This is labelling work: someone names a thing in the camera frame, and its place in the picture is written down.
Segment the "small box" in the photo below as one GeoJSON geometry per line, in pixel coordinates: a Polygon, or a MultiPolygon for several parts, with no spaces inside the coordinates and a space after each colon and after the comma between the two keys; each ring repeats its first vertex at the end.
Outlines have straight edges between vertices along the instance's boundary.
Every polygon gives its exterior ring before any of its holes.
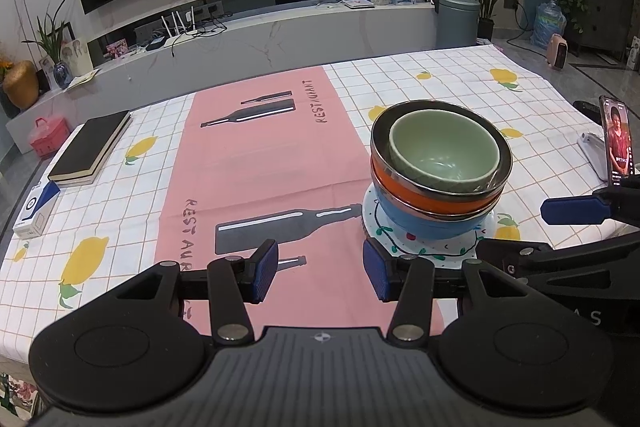
{"type": "Polygon", "coordinates": [[[14,232],[20,239],[32,239],[42,235],[58,194],[58,186],[49,181],[45,184],[39,183],[31,189],[14,224],[14,232]]]}

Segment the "blue vase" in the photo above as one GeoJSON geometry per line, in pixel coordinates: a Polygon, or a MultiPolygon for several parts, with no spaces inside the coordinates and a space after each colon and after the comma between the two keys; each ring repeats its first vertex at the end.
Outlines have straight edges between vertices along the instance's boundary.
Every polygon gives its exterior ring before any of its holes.
{"type": "Polygon", "coordinates": [[[60,60],[55,66],[53,66],[53,78],[56,79],[56,83],[62,88],[65,89],[66,86],[71,84],[71,81],[74,79],[74,76],[69,71],[67,65],[60,60]]]}

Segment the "red basket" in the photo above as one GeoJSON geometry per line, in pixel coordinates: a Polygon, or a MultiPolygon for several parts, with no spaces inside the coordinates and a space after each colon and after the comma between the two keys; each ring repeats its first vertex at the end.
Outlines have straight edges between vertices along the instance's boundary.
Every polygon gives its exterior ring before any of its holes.
{"type": "Polygon", "coordinates": [[[38,118],[36,127],[29,133],[29,143],[37,155],[43,158],[60,149],[69,135],[69,127],[61,116],[54,116],[49,121],[38,118]]]}

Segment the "pink table runner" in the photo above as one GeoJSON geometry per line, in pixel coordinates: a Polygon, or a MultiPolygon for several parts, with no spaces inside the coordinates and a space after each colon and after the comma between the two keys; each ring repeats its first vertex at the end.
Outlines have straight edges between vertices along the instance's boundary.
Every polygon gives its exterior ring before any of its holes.
{"type": "MultiPolygon", "coordinates": [[[[281,262],[266,300],[248,306],[256,335],[264,325],[385,329],[395,304],[378,301],[362,265],[369,184],[369,155],[322,68],[205,90],[186,120],[156,261],[203,269],[274,237],[292,262],[281,262]]],[[[209,333],[205,303],[187,303],[185,315],[209,333]]]]}

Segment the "blue gripper pad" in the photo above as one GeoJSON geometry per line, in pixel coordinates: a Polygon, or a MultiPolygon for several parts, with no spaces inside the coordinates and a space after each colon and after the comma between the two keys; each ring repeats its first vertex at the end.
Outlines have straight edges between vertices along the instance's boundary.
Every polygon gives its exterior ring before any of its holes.
{"type": "Polygon", "coordinates": [[[599,225],[611,217],[611,208],[597,196],[549,198],[540,207],[548,225],[599,225]]]}
{"type": "Polygon", "coordinates": [[[278,244],[275,241],[265,241],[249,258],[249,262],[254,258],[257,258],[257,262],[252,284],[252,302],[262,302],[278,270],[278,244]]]}
{"type": "Polygon", "coordinates": [[[386,273],[385,260],[367,240],[362,244],[362,262],[378,299],[388,302],[390,284],[386,273]]]}

